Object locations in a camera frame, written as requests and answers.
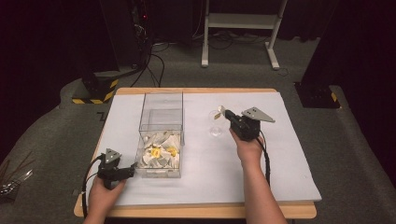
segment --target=flower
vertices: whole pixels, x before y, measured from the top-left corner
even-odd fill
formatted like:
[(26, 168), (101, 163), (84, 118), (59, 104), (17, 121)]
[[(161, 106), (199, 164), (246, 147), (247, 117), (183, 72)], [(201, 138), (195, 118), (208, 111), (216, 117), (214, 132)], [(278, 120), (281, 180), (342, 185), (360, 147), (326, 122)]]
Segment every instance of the flower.
[(151, 156), (154, 158), (160, 158), (161, 156), (161, 149), (158, 147), (153, 147), (151, 150)]
[(173, 157), (177, 155), (177, 150), (174, 147), (169, 147), (166, 149), (167, 152), (170, 152)]

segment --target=white stand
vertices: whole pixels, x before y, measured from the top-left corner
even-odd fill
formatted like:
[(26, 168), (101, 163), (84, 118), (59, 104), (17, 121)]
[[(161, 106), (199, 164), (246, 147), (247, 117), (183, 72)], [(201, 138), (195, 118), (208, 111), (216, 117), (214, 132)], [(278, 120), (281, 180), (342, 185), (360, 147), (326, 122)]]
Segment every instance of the white stand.
[(270, 42), (265, 42), (265, 48), (271, 61), (271, 65), (275, 70), (279, 69), (274, 53), (274, 43), (276, 35), (282, 22), (283, 12), (288, 0), (282, 0), (277, 15), (250, 15), (250, 14), (229, 14), (229, 13), (209, 13), (209, 0), (206, 0), (205, 9), (205, 34), (204, 45), (202, 50), (202, 67), (209, 66), (209, 47), (208, 32), (209, 27), (222, 28), (243, 28), (243, 29), (263, 29), (273, 30)]

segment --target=transparent container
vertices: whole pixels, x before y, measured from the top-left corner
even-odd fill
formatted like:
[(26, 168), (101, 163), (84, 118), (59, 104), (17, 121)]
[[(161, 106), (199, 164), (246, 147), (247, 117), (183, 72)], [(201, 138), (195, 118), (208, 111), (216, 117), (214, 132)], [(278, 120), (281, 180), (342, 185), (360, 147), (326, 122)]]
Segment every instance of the transparent container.
[(136, 171), (145, 178), (180, 178), (184, 146), (183, 92), (145, 94)]

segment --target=hand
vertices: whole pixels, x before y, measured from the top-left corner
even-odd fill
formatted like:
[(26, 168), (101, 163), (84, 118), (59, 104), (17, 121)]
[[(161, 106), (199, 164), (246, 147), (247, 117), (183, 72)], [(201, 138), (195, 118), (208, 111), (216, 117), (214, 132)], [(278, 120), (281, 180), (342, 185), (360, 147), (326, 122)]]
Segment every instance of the hand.
[(262, 147), (253, 139), (249, 142), (241, 140), (236, 133), (230, 129), (230, 133), (233, 136), (233, 140), (236, 143), (238, 157), (242, 162), (242, 166), (246, 165), (259, 165), (262, 157)]
[(114, 189), (105, 188), (104, 180), (96, 177), (90, 191), (88, 216), (84, 223), (103, 223), (125, 187), (126, 179)]

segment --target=white paper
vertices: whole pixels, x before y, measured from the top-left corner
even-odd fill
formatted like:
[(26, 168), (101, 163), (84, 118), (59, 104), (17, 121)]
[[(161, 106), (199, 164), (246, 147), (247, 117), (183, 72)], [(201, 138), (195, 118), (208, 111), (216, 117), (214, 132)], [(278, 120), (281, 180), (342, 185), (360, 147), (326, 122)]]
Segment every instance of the white paper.
[[(134, 163), (143, 99), (143, 94), (116, 95), (107, 116), (97, 155), (108, 147), (118, 151), (122, 154), (119, 168)], [(279, 92), (184, 93), (181, 178), (142, 178), (135, 174), (128, 179), (116, 205), (243, 202), (242, 167), (229, 133), (230, 122), (222, 124), (220, 136), (209, 132), (209, 112), (219, 105), (236, 115), (256, 106), (276, 121), (262, 122), (261, 127), (271, 164), (271, 189), (278, 202), (321, 200)], [(97, 165), (92, 167), (92, 174), (97, 172)], [(263, 156), (262, 169), (265, 172)]]

